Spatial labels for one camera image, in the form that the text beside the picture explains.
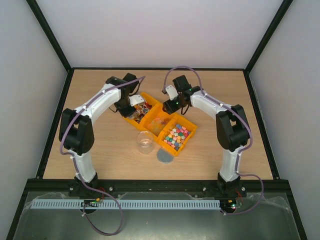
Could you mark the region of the yellow bin with colourful candies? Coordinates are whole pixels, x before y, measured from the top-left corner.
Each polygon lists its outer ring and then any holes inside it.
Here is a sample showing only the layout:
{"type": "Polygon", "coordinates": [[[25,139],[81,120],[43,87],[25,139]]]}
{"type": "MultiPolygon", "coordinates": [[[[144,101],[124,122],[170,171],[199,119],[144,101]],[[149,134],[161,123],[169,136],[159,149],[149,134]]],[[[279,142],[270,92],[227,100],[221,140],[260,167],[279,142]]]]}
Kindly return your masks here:
{"type": "Polygon", "coordinates": [[[163,128],[157,138],[157,143],[169,154],[177,157],[187,145],[198,126],[183,116],[173,117],[163,128]]]}

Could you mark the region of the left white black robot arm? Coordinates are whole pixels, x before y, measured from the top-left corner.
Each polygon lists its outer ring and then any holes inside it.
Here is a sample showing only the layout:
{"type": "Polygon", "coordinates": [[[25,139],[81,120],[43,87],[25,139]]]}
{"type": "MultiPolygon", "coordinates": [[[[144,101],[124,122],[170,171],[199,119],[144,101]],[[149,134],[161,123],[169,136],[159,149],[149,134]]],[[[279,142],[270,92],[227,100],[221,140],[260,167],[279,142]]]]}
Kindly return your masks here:
{"type": "Polygon", "coordinates": [[[124,118],[131,117],[143,97],[135,92],[145,79],[127,73],[124,78],[111,76],[93,97],[75,109],[63,110],[60,119],[60,153],[69,155],[75,167],[75,177],[88,186],[98,175],[94,169],[91,149],[95,142],[94,124],[111,107],[124,118]]]}

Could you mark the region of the yellow bin with gummies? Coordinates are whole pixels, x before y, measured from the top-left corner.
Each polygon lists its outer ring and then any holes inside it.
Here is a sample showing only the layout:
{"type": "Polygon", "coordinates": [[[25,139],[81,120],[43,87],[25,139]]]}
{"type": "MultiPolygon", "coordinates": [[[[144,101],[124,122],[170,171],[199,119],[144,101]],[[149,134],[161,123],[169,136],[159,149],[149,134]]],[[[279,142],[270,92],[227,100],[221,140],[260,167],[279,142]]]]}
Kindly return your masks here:
{"type": "Polygon", "coordinates": [[[174,114],[163,111],[162,103],[156,103],[141,119],[139,126],[142,131],[150,132],[154,140],[157,141],[174,116],[174,114]]]}

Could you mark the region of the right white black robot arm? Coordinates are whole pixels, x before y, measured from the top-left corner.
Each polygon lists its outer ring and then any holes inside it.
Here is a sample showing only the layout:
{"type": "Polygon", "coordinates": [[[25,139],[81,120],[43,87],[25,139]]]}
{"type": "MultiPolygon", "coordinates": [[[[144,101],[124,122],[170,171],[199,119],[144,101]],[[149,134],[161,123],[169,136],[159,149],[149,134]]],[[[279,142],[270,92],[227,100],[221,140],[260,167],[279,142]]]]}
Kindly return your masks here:
{"type": "Polygon", "coordinates": [[[173,85],[164,85],[169,96],[162,110],[173,114],[184,107],[194,107],[215,120],[217,140],[223,148],[222,165],[217,174],[220,194],[229,196],[240,185],[239,164],[252,132],[244,108],[225,104],[205,92],[201,85],[192,87],[185,75],[175,78],[173,85]]]}

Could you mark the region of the yellow bin with lollipops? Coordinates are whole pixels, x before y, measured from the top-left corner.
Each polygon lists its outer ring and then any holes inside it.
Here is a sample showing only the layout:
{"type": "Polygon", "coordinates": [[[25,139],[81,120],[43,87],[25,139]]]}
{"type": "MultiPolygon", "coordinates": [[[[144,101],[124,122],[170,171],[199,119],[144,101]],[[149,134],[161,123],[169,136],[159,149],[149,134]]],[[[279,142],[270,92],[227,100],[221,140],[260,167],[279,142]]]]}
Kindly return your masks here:
{"type": "Polygon", "coordinates": [[[135,105],[136,112],[131,117],[124,118],[128,123],[138,130],[142,130],[147,124],[147,120],[151,119],[151,115],[160,106],[160,102],[146,92],[140,93],[144,99],[143,103],[135,105]]]}

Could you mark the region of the metal scoop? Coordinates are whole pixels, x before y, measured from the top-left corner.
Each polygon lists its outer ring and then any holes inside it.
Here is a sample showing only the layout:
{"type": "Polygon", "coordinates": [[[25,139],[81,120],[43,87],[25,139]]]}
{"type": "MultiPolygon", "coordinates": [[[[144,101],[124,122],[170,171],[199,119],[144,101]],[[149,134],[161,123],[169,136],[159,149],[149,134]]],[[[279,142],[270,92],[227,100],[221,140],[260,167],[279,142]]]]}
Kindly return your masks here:
{"type": "Polygon", "coordinates": [[[149,112],[149,104],[143,102],[141,104],[135,105],[135,112],[129,117],[137,123],[140,123],[142,118],[149,112]]]}

